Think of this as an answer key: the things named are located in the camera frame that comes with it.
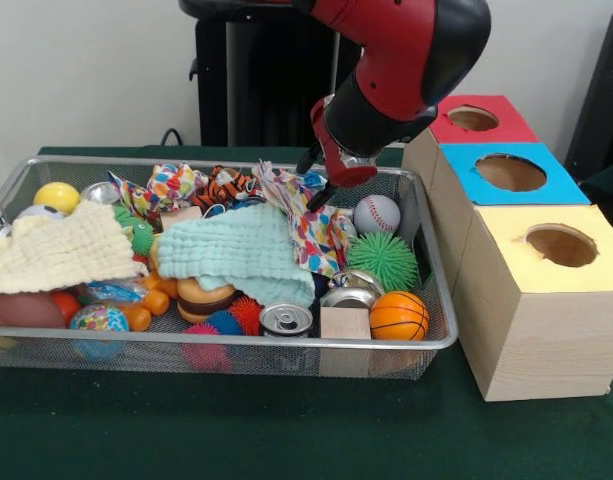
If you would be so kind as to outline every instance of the cable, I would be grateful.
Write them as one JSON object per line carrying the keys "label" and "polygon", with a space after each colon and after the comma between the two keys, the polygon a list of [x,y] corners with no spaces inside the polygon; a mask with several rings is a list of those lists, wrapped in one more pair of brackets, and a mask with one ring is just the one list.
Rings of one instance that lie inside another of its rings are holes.
{"label": "cable", "polygon": [[160,145],[166,145],[166,142],[168,141],[168,137],[170,137],[171,134],[175,136],[175,139],[177,140],[177,145],[180,145],[180,146],[184,145],[184,141],[182,140],[182,136],[174,128],[169,128],[168,130],[166,130],[166,133],[162,137],[162,141],[161,141]]}

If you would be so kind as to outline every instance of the red box top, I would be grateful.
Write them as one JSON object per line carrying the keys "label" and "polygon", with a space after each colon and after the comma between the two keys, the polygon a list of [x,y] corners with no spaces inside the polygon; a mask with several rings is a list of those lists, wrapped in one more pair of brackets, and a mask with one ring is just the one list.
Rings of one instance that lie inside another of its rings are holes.
{"label": "red box top", "polygon": [[447,97],[439,104],[439,115],[430,129],[440,144],[539,142],[503,95]]}

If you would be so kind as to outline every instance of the green tablecloth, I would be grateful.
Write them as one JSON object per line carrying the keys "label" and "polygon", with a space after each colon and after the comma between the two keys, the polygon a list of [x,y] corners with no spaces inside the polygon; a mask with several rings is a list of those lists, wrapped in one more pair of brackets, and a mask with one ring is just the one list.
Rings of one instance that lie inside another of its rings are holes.
{"label": "green tablecloth", "polygon": [[[280,161],[300,152],[42,153]],[[486,404],[458,344],[416,383],[0,369],[0,479],[281,477],[613,478],[613,392]]]}

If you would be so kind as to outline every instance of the stacked boxes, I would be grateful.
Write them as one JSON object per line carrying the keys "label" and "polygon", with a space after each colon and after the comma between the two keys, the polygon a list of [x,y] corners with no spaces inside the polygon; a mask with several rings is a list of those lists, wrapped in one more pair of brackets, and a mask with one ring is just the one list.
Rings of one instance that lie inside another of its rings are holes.
{"label": "stacked boxes", "polygon": [[403,166],[426,187],[484,398],[604,394],[613,229],[510,102],[449,97]]}

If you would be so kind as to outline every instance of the red robot arm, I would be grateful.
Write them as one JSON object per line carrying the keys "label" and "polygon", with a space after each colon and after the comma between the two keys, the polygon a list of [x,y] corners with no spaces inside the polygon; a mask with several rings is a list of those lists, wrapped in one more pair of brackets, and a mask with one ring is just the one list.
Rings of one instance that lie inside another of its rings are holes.
{"label": "red robot arm", "polygon": [[485,0],[292,0],[293,5],[364,47],[353,74],[311,112],[317,145],[298,164],[306,172],[323,152],[328,185],[317,210],[337,187],[377,173],[389,143],[410,140],[437,116],[437,104],[479,59],[490,34]]}

